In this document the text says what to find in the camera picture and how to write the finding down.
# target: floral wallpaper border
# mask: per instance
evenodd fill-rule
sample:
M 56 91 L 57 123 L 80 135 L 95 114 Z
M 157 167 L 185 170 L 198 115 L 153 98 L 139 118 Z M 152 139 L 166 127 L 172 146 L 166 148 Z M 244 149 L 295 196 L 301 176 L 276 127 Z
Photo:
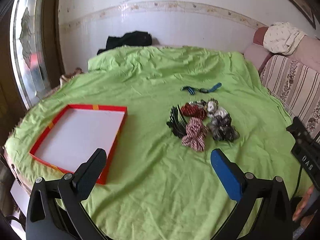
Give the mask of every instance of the floral wallpaper border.
M 93 12 L 84 17 L 75 19 L 68 23 L 61 24 L 59 26 L 61 33 L 68 33 L 72 30 L 80 28 L 85 25 L 85 23 L 93 22 L 108 17 L 114 16 L 126 16 L 127 14 L 136 12 L 184 12 L 184 13 L 198 13 L 204 15 L 210 15 L 214 17 L 219 17 L 223 19 L 228 19 L 253 29 L 258 29 L 260 27 L 266 26 L 265 24 L 251 19 L 242 14 L 236 13 L 231 10 L 227 10 L 221 7 L 195 3 L 186 1 L 144 1 L 137 3 L 124 3 L 118 6 L 113 6 L 105 8 L 103 10 Z

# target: metal screw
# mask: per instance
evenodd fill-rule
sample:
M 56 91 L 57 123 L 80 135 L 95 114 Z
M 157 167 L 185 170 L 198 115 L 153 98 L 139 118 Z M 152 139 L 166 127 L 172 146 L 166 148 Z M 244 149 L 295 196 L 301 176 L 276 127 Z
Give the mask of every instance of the metal screw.
M 278 182 L 282 182 L 282 181 L 283 181 L 283 179 L 282 179 L 280 176 L 276 176 L 276 181 L 278 181 Z
M 36 178 L 36 183 L 40 183 L 42 181 L 42 178 L 39 177 L 39 178 Z
M 245 174 L 245 177 L 246 177 L 247 179 L 253 179 L 253 174 L 250 173 L 250 172 L 247 172 L 247 173 Z
M 67 173 L 66 175 L 63 176 L 64 179 L 68 180 L 72 178 L 72 174 L 71 173 Z

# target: bed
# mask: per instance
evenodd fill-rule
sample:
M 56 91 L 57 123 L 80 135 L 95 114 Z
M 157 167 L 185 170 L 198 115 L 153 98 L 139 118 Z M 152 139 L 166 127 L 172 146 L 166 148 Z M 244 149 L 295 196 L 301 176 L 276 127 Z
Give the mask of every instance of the bed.
M 257 178 L 281 176 L 292 196 L 300 165 L 290 153 L 294 139 L 285 130 L 291 117 L 242 54 L 196 47 L 121 47 L 88 65 L 89 73 L 32 108 L 5 144 L 8 162 L 26 191 L 39 176 L 61 178 L 62 173 L 33 160 L 29 150 L 62 108 L 81 103 L 128 107 L 107 183 L 96 184 L 83 201 L 98 228 L 113 239 L 210 239 L 235 205 L 210 165 L 215 148 Z M 218 82 L 222 87 L 213 93 L 191 96 L 180 90 Z M 195 152 L 167 127 L 170 109 L 212 97 L 230 113 L 240 138 L 215 142 L 208 135 L 205 151 Z M 310 185 L 303 172 L 298 193 Z M 258 204 L 242 235 L 250 230 Z

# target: red scrunchie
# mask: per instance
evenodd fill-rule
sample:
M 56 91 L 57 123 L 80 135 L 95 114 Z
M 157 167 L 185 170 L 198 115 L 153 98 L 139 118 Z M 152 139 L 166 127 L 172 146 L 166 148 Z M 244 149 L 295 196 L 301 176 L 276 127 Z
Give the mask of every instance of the red scrunchie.
M 207 117 L 207 113 L 203 108 L 199 108 L 196 105 L 190 105 L 189 103 L 186 103 L 181 107 L 181 112 L 184 116 L 196 117 L 201 120 L 204 120 Z
M 204 151 L 204 138 L 207 136 L 207 129 L 199 118 L 191 117 L 186 125 L 187 135 L 182 138 L 182 145 L 189 146 L 197 152 Z

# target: floral striped fabric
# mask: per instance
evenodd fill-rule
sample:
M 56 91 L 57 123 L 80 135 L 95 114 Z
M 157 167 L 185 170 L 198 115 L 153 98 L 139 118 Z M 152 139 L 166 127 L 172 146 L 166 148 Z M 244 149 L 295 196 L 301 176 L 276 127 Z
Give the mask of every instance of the floral striped fabric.
M 260 79 L 292 117 L 300 118 L 314 138 L 320 131 L 319 73 L 294 59 L 274 55 L 262 70 Z

